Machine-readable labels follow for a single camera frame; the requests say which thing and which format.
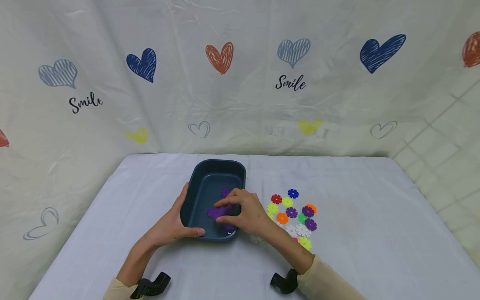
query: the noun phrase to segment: orange heart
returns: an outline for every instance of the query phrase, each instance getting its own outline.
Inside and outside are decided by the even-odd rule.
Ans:
[[[0,147],[8,147],[9,145],[10,142],[8,141],[3,131],[0,129]]]
[[[468,37],[463,46],[462,57],[466,68],[480,64],[480,31]]]
[[[207,45],[205,53],[212,66],[223,75],[232,64],[233,44],[232,42],[227,42],[223,45],[222,54],[218,53],[218,50],[212,45]]]

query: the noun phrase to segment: hand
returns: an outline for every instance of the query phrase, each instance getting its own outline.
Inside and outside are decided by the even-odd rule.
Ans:
[[[238,216],[221,216],[216,219],[217,223],[232,224],[241,228],[248,234],[264,236],[264,232],[276,224],[267,216],[257,194],[248,191],[233,189],[227,197],[214,204],[215,207],[228,204],[239,204],[241,213]]]
[[[188,186],[188,182],[185,183],[172,208],[142,237],[151,247],[159,248],[182,238],[196,238],[205,234],[205,229],[185,227],[180,220],[180,209],[185,201]]]

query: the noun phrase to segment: outlined heart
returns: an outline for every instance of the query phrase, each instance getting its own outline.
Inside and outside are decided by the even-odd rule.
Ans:
[[[288,62],[293,69],[295,64],[308,53],[308,50],[310,50],[309,39],[301,38],[295,43],[286,39],[278,45],[276,54],[278,58]]]
[[[373,74],[381,65],[397,53],[407,39],[406,35],[390,38],[382,46],[376,39],[369,39],[360,51],[360,61]]]
[[[125,134],[139,144],[145,144],[148,141],[148,130],[145,127],[140,128],[136,133],[127,131]]]
[[[206,138],[210,132],[210,124],[206,121],[200,122],[198,126],[196,124],[188,124],[188,129],[195,135]]]
[[[312,135],[317,131],[321,124],[322,120],[320,119],[313,120],[311,123],[307,120],[301,120],[299,121],[299,129],[304,135]]]
[[[232,42],[227,42],[223,45],[222,53],[218,53],[218,50],[214,46],[207,45],[205,53],[212,66],[215,70],[219,71],[220,74],[223,75],[229,70],[233,59]]]
[[[10,147],[10,142],[8,141],[7,137],[0,129],[0,147]]]
[[[142,53],[142,59],[134,54],[127,55],[127,65],[132,72],[153,83],[153,75],[156,69],[156,54],[153,49],[145,49]]]
[[[372,128],[370,128],[370,134],[377,140],[380,140],[391,134],[397,125],[398,123],[395,121],[388,122],[383,126],[380,124],[375,124],[372,126]]]
[[[69,86],[75,88],[77,67],[69,60],[57,60],[53,67],[43,65],[38,68],[38,76],[48,86]]]
[[[465,68],[480,64],[480,31],[468,37],[463,46],[462,58]]]
[[[55,230],[59,223],[59,213],[53,207],[47,207],[40,216],[42,225],[24,234],[24,240],[36,240]]]

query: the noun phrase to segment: yellow heart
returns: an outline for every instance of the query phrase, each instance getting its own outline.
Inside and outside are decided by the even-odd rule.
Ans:
[[[137,133],[130,131],[126,132],[127,136],[132,140],[136,141],[139,144],[145,144],[148,140],[148,130],[147,128],[140,128],[137,130]]]
[[[301,120],[299,122],[299,129],[301,133],[305,135],[312,135],[317,131],[321,124],[322,120],[320,119],[313,120],[312,123],[308,122],[307,120]]]

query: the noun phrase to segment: white snowflake piece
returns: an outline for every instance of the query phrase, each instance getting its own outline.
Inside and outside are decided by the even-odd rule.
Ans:
[[[296,233],[301,237],[309,237],[312,232],[303,224],[298,224],[295,226]]]
[[[262,241],[262,238],[261,237],[257,237],[255,235],[250,235],[250,240],[254,243],[259,243]]]
[[[285,227],[285,231],[293,238],[296,238],[297,237],[297,230],[295,228],[295,225],[287,225],[287,227]]]

